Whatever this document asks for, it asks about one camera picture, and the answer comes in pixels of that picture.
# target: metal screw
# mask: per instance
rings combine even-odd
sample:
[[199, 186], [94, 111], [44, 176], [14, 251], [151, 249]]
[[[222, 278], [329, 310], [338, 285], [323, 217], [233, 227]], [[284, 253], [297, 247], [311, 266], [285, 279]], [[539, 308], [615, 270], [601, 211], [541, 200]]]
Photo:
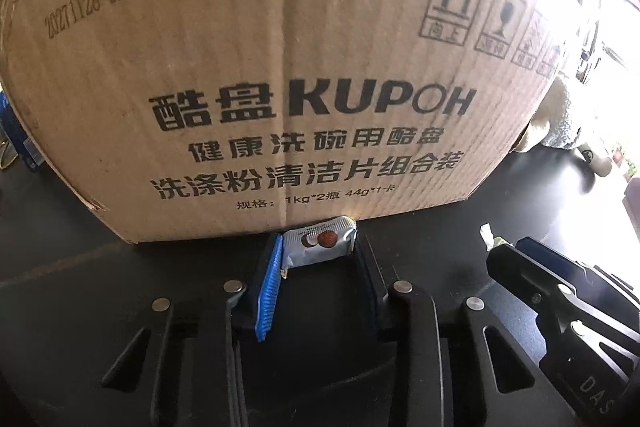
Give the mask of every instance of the metal screw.
[[585, 326], [580, 321], [572, 322], [571, 323], [571, 328], [572, 328], [572, 330], [575, 331], [576, 335], [580, 335], [581, 337], [583, 337], [583, 336], [585, 336], [587, 334], [587, 326]]
[[169, 309], [171, 301], [165, 297], [156, 299], [151, 303], [151, 309], [155, 312], [165, 312]]
[[238, 293], [242, 289], [242, 282], [237, 279], [231, 279], [222, 286], [227, 293]]
[[475, 312], [484, 310], [484, 301], [479, 297], [469, 297], [466, 300], [466, 307]]
[[558, 289], [564, 293], [565, 295], [571, 295], [573, 292], [571, 291], [571, 289], [569, 288], [569, 286], [564, 285], [564, 284], [559, 284], [558, 285]]
[[399, 280], [394, 282], [394, 290], [398, 293], [410, 293], [414, 286], [409, 281]]

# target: fragile symbol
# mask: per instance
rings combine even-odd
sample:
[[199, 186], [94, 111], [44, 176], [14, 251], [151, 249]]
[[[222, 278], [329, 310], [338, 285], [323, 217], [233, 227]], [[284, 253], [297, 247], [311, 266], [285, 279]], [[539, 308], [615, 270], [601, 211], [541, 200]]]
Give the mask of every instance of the fragile symbol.
[[504, 3], [504, 6], [502, 7], [502, 11], [500, 12], [500, 22], [502, 23], [502, 25], [496, 31], [494, 31], [495, 35], [498, 35], [499, 37], [504, 38], [504, 27], [507, 24], [509, 24], [509, 22], [513, 18], [513, 12], [514, 12], [513, 3], [509, 1]]
[[525, 9], [523, 0], [492, 0], [476, 50], [497, 58], [506, 57]]

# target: blue object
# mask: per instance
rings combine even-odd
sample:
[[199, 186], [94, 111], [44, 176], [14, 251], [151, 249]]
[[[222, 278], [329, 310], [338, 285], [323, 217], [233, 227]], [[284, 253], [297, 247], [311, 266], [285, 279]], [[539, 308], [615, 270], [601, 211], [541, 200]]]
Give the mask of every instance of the blue object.
[[44, 158], [37, 147], [27, 136], [20, 125], [20, 121], [15, 116], [14, 110], [9, 105], [4, 92], [0, 91], [0, 127], [7, 135], [7, 138], [14, 144], [15, 152], [20, 155], [22, 161], [31, 172], [37, 172], [40, 165], [44, 163]]
[[532, 237], [523, 237], [516, 243], [516, 248], [574, 286], [585, 277], [586, 272], [582, 266]]
[[271, 330], [276, 300], [280, 289], [280, 263], [282, 262], [282, 236], [276, 238], [267, 270], [258, 293], [258, 312], [255, 321], [255, 336], [258, 342], [264, 340]]

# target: cardboard box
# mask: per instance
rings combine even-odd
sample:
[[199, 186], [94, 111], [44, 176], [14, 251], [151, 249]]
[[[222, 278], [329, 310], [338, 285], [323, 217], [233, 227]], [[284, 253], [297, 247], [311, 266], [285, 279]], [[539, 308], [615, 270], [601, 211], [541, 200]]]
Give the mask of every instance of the cardboard box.
[[467, 198], [551, 82], [575, 0], [2, 0], [23, 126], [128, 241]]

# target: plush toy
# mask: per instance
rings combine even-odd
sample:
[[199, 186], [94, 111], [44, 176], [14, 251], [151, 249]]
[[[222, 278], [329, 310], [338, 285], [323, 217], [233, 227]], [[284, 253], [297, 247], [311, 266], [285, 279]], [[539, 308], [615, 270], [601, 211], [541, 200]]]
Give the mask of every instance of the plush toy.
[[611, 172], [613, 160], [591, 134], [594, 124], [593, 103], [586, 86], [559, 71], [515, 150], [527, 152], [538, 143], [560, 149], [577, 148], [591, 169], [604, 177]]

